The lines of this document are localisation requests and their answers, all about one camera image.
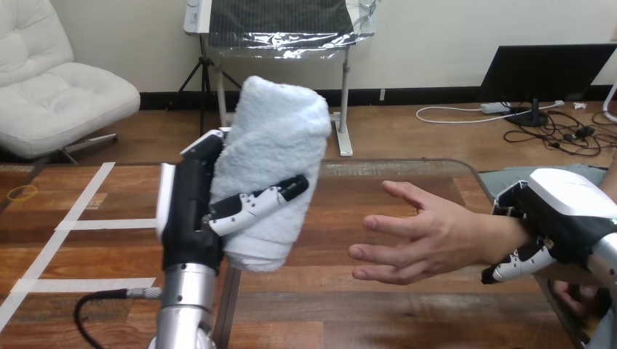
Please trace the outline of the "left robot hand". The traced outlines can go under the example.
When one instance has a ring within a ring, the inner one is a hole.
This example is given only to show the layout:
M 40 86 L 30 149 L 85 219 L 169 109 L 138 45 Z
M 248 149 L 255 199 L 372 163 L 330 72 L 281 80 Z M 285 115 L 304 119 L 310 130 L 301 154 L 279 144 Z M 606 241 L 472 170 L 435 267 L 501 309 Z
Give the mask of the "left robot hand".
M 240 270 L 271 272 L 282 266 L 287 252 L 270 241 L 250 242 L 239 253 L 225 250 L 226 236 L 238 236 L 309 189 L 302 174 L 267 188 L 237 193 L 212 203 L 210 188 L 215 163 L 230 129 L 211 129 L 181 152 L 176 165 L 162 164 L 156 208 L 156 232 L 163 246 L 162 268 L 203 265 L 215 273 L 224 257 Z

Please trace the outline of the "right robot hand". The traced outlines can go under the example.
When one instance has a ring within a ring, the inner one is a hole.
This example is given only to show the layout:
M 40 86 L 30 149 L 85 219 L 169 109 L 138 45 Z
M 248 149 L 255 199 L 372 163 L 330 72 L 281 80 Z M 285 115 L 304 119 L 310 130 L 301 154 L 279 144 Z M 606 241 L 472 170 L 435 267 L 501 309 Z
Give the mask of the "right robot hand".
M 484 269 L 482 283 L 569 265 L 606 288 L 616 287 L 616 203 L 585 177 L 537 169 L 495 197 L 493 214 L 524 219 L 535 238 Z

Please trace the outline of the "person's hand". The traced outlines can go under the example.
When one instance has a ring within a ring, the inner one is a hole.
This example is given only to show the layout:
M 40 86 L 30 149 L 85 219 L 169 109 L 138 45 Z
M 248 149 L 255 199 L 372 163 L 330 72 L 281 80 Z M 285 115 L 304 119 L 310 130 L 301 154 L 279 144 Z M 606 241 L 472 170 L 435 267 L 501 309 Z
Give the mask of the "person's hand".
M 349 255 L 362 262 L 355 279 L 408 285 L 469 265 L 496 263 L 526 239 L 511 217 L 479 214 L 408 182 L 383 182 L 383 189 L 416 208 L 412 217 L 367 216 L 366 229 L 405 238 L 399 246 L 355 244 Z
M 553 294 L 580 319 L 594 316 L 601 308 L 602 304 L 597 299 L 598 290 L 595 286 L 570 284 L 565 281 L 552 282 Z

